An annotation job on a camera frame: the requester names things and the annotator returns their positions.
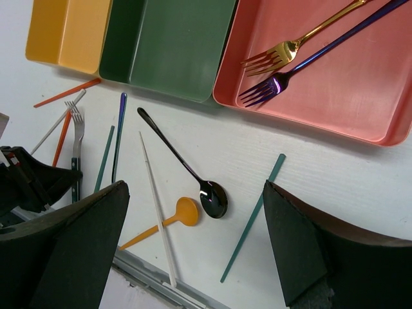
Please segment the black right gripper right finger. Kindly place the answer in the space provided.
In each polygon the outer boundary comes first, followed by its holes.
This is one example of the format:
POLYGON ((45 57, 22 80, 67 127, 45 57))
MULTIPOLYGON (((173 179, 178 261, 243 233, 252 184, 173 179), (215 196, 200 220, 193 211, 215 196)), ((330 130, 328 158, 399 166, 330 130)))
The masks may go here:
POLYGON ((411 241, 352 225, 273 182, 263 189, 288 308, 411 308, 411 241))

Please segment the teal chopstick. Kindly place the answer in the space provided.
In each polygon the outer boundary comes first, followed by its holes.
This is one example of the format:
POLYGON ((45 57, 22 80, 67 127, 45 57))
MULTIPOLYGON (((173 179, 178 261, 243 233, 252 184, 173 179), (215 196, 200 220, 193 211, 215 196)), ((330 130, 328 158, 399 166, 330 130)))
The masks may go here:
POLYGON ((110 130, 109 130, 109 135, 108 135, 108 139, 107 139, 107 142, 106 142, 106 146, 105 146, 105 149, 104 149, 104 154, 103 154, 103 157, 102 157, 102 160, 101 160, 101 163, 100 163, 100 168, 99 168, 99 171, 98 171, 94 192, 99 192, 100 187, 101 187, 102 179, 103 179, 103 176, 104 176, 104 171, 105 171, 105 168, 106 168, 106 163, 107 163, 107 160, 108 160, 109 150, 110 150, 111 142, 112 142, 112 139, 113 139, 114 130, 115 130, 115 127, 111 126, 110 130))
MULTIPOLYGON (((279 156, 277 157, 277 160, 276 160, 276 162, 275 162, 275 164, 272 168, 272 171, 271 171, 271 173, 268 177, 268 181, 273 182, 276 179, 276 177, 279 174, 279 172, 281 170, 281 167, 282 167, 283 163, 285 162, 285 160, 286 160, 286 155, 283 154, 283 153, 279 154, 279 156)), ((246 238, 247 238, 247 236, 248 236, 248 234, 249 234, 249 232, 250 232, 250 230, 251 230, 251 228, 252 228, 252 226, 253 226, 253 224, 254 224, 254 222, 255 222, 255 220, 256 220, 256 218, 257 218, 257 216, 258 216, 258 214, 261 210, 261 208, 262 208, 262 206, 263 206, 263 193, 260 194, 260 196, 259 196, 259 198, 258 198, 258 200, 257 200, 257 202, 254 206, 254 209, 253 209, 253 211, 252 211, 252 213, 251 213, 251 215, 250 215, 250 217, 247 221, 247 224, 245 225, 245 228, 243 229, 243 232, 240 236, 240 239, 239 239, 239 241, 238 241, 238 243, 237 243, 230 259, 229 259, 229 262, 227 263, 227 266, 225 267, 225 269, 223 271, 223 274, 222 274, 221 278, 220 278, 220 283, 225 282, 225 280, 226 280, 226 278, 227 278, 227 276, 228 276, 228 274, 229 274, 229 272, 230 272, 230 270, 231 270, 231 268, 232 268, 232 266, 233 266, 233 264, 234 264, 234 262, 235 262, 235 260, 238 256, 238 254, 241 251, 241 248, 242 248, 244 242, 246 241, 246 238)))

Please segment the orange chopstick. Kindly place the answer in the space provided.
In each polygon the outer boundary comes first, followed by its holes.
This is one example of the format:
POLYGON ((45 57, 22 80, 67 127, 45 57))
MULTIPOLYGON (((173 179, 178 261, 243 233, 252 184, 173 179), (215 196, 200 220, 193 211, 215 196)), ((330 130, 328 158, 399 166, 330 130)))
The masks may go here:
POLYGON ((61 98, 65 98, 65 97, 67 97, 67 96, 69 96, 69 95, 72 95, 72 94, 74 94, 74 93, 77 93, 77 92, 79 92, 80 90, 88 89, 88 88, 90 88, 90 87, 92 87, 92 86, 95 86, 95 85, 97 85, 97 84, 100 84, 101 81, 102 81, 102 80, 101 80, 100 78, 95 78, 95 79, 93 79, 93 80, 87 81, 87 82, 85 82, 85 83, 83 83, 83 84, 81 84, 81 85, 78 85, 78 86, 76 86, 76 87, 74 87, 74 88, 71 88, 71 89, 69 89, 69 90, 63 91, 62 93, 59 93, 59 94, 57 94, 57 95, 55 95, 55 96, 53 96, 53 97, 51 97, 51 98, 48 98, 48 99, 46 99, 46 100, 44 100, 44 101, 42 101, 42 102, 40 102, 40 103, 37 103, 37 104, 35 104, 33 107, 34 107, 34 108, 42 107, 42 106, 44 106, 44 105, 49 104, 50 102, 54 102, 54 101, 59 100, 59 99, 61 99, 61 98))
POLYGON ((64 141, 65 141, 65 138, 66 138, 66 135, 67 135, 67 132, 68 132, 70 121, 71 121, 71 113, 68 111, 66 113, 64 123, 63 123, 63 127, 62 127, 62 131, 61 131, 59 141, 58 141, 58 144, 57 144, 55 156, 54 156, 53 163, 52 163, 53 167, 56 167, 57 163, 59 161, 59 157, 61 155, 62 147, 63 147, 64 141))

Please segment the purple fork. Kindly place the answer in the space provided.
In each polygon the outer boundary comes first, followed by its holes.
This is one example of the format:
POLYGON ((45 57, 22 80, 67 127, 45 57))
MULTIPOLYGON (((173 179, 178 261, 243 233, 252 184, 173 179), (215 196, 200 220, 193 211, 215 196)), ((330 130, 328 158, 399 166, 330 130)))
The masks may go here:
POLYGON ((373 24, 380 18, 394 11, 398 7, 404 5, 407 1, 389 1, 382 8, 379 8, 376 12, 371 14, 368 18, 363 20, 357 26, 348 30, 346 33, 341 35, 336 40, 332 41, 330 44, 319 50, 317 53, 313 54, 309 58, 305 59, 303 62, 298 64, 296 67, 292 68, 288 72, 277 72, 266 78, 264 81, 256 84, 255 86, 249 88, 243 93, 239 94, 240 99, 246 105, 246 108, 254 106, 256 104, 263 104, 272 98, 276 97, 282 93, 287 87, 289 80, 298 72, 309 66, 311 63, 316 61, 318 58, 327 54, 338 45, 348 40, 356 33, 365 29, 369 25, 373 24))

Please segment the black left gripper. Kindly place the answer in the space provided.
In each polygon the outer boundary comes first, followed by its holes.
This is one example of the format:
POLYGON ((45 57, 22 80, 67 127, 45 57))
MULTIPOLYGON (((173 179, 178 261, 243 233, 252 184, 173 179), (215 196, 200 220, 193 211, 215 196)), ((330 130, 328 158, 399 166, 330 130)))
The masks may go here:
POLYGON ((36 160, 23 147, 2 146, 1 225, 17 223, 12 210, 20 208, 35 216, 49 214, 78 181, 82 172, 52 167, 36 160))

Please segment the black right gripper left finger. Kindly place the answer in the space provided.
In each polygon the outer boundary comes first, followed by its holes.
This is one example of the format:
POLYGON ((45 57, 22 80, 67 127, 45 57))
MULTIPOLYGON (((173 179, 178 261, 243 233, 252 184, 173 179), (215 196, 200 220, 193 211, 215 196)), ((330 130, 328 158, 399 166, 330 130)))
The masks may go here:
POLYGON ((1 229, 1 308, 98 308, 128 204, 118 181, 1 229))

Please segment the gold fork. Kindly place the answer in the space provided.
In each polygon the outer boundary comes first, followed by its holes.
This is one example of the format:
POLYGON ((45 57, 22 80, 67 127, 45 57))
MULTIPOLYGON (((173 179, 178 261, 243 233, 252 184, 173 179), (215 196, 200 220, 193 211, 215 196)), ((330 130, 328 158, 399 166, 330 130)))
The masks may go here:
POLYGON ((323 29, 327 28, 329 25, 333 24, 346 14, 358 9, 361 6, 364 6, 366 3, 368 3, 367 0, 352 1, 342 10, 338 11, 300 38, 293 41, 280 42, 269 50, 240 62, 242 68, 245 69, 248 77, 268 72, 275 72, 283 68, 295 59, 299 48, 306 41, 308 41, 314 35, 321 32, 323 29))

